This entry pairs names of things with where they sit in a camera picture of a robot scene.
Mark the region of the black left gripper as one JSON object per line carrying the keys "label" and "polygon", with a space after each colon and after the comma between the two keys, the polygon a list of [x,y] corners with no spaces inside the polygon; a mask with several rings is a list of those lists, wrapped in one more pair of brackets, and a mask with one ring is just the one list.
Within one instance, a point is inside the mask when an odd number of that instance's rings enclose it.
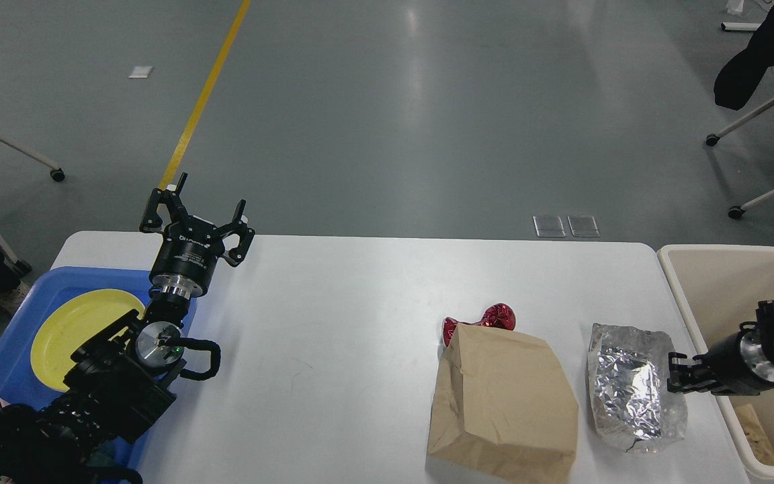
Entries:
{"label": "black left gripper", "polygon": [[[187,172],[182,172],[172,189],[151,191],[139,232],[163,234],[159,254],[148,273],[154,288],[181,288],[184,297],[194,299],[208,293],[219,258],[230,267],[240,266],[254,241],[255,230],[245,220],[245,199],[237,202],[232,220],[218,227],[216,235],[193,230],[180,196],[187,177]],[[237,243],[225,249],[224,240],[231,236],[237,236]]]}

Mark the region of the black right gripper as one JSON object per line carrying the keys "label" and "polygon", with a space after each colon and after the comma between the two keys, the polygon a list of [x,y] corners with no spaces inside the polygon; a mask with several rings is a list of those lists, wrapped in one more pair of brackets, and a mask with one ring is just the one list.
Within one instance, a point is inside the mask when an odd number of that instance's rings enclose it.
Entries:
{"label": "black right gripper", "polygon": [[706,354],[669,352],[669,371],[670,393],[758,396],[774,390],[774,362],[765,355],[756,329],[739,331]]}

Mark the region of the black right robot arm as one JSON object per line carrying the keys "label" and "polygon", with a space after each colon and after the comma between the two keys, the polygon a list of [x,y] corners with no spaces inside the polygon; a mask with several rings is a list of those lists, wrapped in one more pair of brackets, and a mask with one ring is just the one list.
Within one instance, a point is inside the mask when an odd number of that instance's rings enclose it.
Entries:
{"label": "black right robot arm", "polygon": [[758,396],[774,389],[774,299],[759,301],[755,321],[740,323],[737,333],[692,356],[669,353],[671,393]]}

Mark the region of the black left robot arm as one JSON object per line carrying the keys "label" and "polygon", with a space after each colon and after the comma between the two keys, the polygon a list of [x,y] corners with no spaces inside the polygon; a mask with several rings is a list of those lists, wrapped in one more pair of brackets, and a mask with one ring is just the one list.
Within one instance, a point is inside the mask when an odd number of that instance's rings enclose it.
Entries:
{"label": "black left robot arm", "polygon": [[150,301],[102,325],[71,352],[61,396],[40,410],[26,404],[0,409],[0,477],[15,483],[142,482],[128,467],[92,466],[102,444],[135,444],[175,402],[176,378],[215,377],[222,353],[216,342],[186,337],[191,301],[206,295],[217,263],[245,260],[255,231],[245,200],[222,226],[190,214],[181,201],[187,174],[148,197],[142,233],[163,241],[148,273]]}

